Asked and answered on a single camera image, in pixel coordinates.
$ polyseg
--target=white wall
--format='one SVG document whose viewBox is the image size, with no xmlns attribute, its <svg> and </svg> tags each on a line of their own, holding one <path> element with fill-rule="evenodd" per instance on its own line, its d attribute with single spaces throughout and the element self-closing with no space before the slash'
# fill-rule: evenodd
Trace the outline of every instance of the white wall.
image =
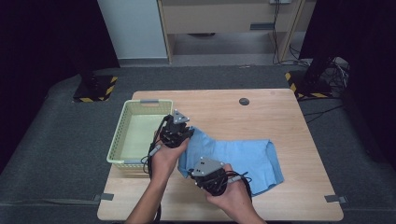
<svg viewBox="0 0 396 224">
<path fill-rule="evenodd" d="M 167 58 L 157 0 L 98 0 L 118 59 Z"/>
</svg>

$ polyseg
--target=table top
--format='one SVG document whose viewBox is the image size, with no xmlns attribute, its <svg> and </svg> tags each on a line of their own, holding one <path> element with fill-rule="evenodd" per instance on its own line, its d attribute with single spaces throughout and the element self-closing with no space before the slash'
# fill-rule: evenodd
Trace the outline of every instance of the table top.
<svg viewBox="0 0 396 224">
<path fill-rule="evenodd" d="M 249 99 L 240 105 L 241 98 Z M 289 89 L 137 91 L 133 99 L 170 99 L 174 109 L 216 140 L 270 139 L 285 181 L 253 197 L 253 205 L 265 220 L 337 221 L 344 216 L 339 203 L 327 203 L 334 195 L 302 111 Z M 149 179 L 133 177 L 112 165 L 98 217 L 125 220 L 146 189 Z M 205 200 L 202 189 L 175 169 L 162 200 L 162 220 L 230 220 Z"/>
</svg>

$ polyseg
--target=yellow and black hazard tape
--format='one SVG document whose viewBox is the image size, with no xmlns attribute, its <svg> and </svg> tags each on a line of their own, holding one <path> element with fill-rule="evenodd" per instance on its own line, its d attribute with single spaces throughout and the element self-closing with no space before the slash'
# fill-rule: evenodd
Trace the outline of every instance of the yellow and black hazard tape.
<svg viewBox="0 0 396 224">
<path fill-rule="evenodd" d="M 294 83 L 293 79 L 291 78 L 290 73 L 285 74 L 286 80 L 289 83 L 290 89 L 294 92 L 294 95 L 297 99 L 306 99 L 306 98 L 327 98 L 332 97 L 330 92 L 310 92 L 310 93 L 300 93 L 298 92 L 297 85 Z"/>
<path fill-rule="evenodd" d="M 107 101 L 108 98 L 110 97 L 111 92 L 114 90 L 114 86 L 116 85 L 117 77 L 111 78 L 111 81 L 108 85 L 108 88 L 106 90 L 106 94 L 104 96 L 99 96 L 99 97 L 80 97 L 80 98 L 75 98 L 75 102 L 95 102 L 95 101 Z"/>
</svg>

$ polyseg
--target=blue towel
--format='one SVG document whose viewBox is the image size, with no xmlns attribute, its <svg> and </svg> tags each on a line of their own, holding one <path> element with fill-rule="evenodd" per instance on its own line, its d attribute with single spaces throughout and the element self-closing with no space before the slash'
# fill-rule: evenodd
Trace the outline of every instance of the blue towel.
<svg viewBox="0 0 396 224">
<path fill-rule="evenodd" d="M 268 139 L 217 141 L 196 127 L 187 150 L 178 159 L 178 170 L 184 177 L 201 157 L 230 163 L 238 174 L 251 178 L 252 196 L 264 193 L 284 178 L 277 160 L 274 144 Z"/>
</svg>

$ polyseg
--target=desk drawer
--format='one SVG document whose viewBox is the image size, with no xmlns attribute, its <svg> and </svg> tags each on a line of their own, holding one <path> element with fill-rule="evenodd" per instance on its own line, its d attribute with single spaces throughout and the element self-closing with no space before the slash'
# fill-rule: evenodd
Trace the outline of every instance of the desk drawer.
<svg viewBox="0 0 396 224">
<path fill-rule="evenodd" d="M 160 0 L 168 34 L 249 32 L 252 23 L 274 23 L 269 0 Z M 298 1 L 281 5 L 276 30 L 286 32 L 294 22 Z"/>
</svg>

